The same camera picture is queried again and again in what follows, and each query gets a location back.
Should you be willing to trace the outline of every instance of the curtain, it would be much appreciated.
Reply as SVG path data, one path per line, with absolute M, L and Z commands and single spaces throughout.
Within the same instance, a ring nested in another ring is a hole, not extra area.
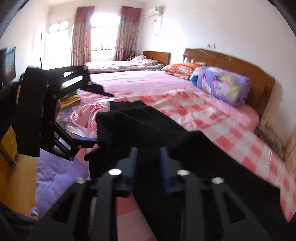
M 114 60 L 126 60 L 127 56 L 136 53 L 141 11 L 140 8 L 121 8 Z
M 85 65 L 91 61 L 91 17 L 94 7 L 79 7 L 76 11 L 72 37 L 71 65 Z

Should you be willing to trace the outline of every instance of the window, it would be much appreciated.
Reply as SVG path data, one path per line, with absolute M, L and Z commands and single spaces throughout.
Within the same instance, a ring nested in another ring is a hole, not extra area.
M 66 67 L 71 64 L 69 21 L 53 23 L 48 28 L 44 56 L 44 69 Z
M 120 16 L 96 13 L 91 18 L 92 60 L 113 60 Z

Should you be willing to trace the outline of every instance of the air conditioner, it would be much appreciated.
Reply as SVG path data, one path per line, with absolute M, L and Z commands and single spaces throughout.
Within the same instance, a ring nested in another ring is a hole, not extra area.
M 150 18 L 153 16 L 160 16 L 163 14 L 163 6 L 157 6 L 155 8 L 150 9 L 145 13 L 146 18 Z

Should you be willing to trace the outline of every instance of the screw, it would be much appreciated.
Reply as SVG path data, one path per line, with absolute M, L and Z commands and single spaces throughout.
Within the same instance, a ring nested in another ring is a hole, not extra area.
M 108 173 L 113 176 L 118 176 L 122 173 L 122 171 L 120 169 L 111 169 L 108 171 Z
M 79 177 L 79 178 L 77 178 L 76 183 L 78 183 L 78 184 L 84 184 L 84 183 L 86 183 L 86 178 Z
M 188 170 L 178 170 L 177 175 L 179 175 L 179 176 L 188 176 L 188 175 L 190 175 L 190 171 L 188 171 Z
M 212 183 L 221 184 L 221 183 L 224 183 L 224 179 L 221 178 L 221 177 L 215 177 L 215 178 L 212 179 Z

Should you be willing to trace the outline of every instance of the wooden headboard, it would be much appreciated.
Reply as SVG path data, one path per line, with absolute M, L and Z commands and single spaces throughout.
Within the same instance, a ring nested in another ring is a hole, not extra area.
M 143 55 L 148 58 L 157 60 L 160 64 L 164 66 L 170 63 L 170 53 L 166 52 L 155 52 L 155 51 L 143 51 Z
M 246 104 L 253 107 L 262 118 L 275 80 L 258 66 L 233 56 L 205 49 L 186 49 L 184 62 L 205 62 L 208 66 L 216 66 L 249 77 L 251 90 Z

